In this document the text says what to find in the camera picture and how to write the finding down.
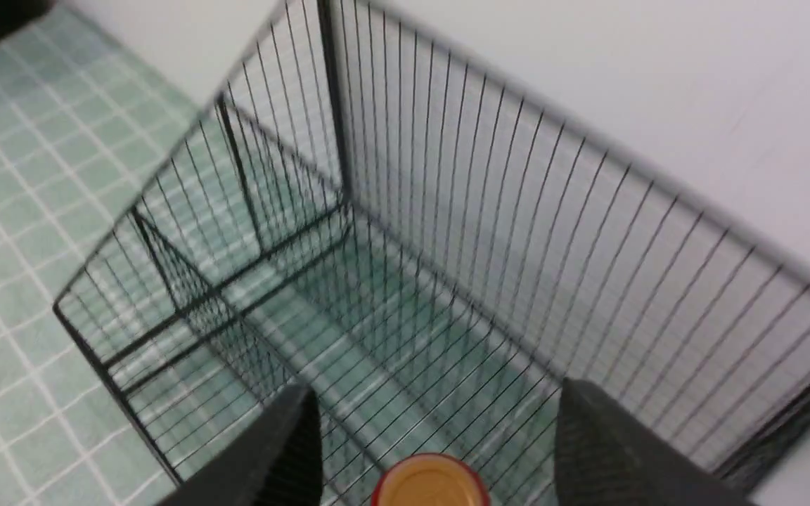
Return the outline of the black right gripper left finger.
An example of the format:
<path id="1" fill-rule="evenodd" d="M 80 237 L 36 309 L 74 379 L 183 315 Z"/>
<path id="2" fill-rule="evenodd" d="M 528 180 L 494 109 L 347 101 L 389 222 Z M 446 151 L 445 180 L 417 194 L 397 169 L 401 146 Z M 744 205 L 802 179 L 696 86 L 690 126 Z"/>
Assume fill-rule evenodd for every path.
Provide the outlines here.
<path id="1" fill-rule="evenodd" d="M 315 391 L 290 384 L 218 457 L 161 505 L 319 505 L 323 451 Z"/>

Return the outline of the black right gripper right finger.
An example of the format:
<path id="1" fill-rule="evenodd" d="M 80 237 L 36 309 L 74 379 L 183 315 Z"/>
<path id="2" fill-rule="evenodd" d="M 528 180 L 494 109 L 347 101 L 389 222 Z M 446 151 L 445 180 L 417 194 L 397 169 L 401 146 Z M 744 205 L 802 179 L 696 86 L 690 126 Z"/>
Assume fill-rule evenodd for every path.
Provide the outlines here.
<path id="1" fill-rule="evenodd" d="M 559 505 L 751 505 L 593 382 L 566 378 L 554 436 Z"/>

